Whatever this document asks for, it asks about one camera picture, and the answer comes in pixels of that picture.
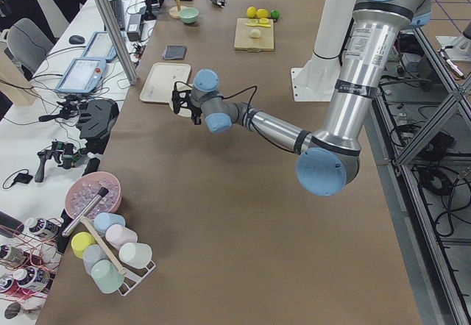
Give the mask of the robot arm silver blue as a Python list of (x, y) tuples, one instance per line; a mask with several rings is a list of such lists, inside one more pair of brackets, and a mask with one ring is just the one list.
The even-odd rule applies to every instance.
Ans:
[(228, 101), (218, 91), (218, 75), (200, 70), (187, 90), (173, 89), (172, 109), (191, 111), (194, 124), (212, 133), (239, 124), (284, 151), (298, 154), (300, 184), (317, 196), (332, 196), (357, 175), (358, 136), (398, 33), (430, 19), (431, 0), (356, 0), (353, 32), (333, 87), (322, 127), (309, 132), (254, 108)]

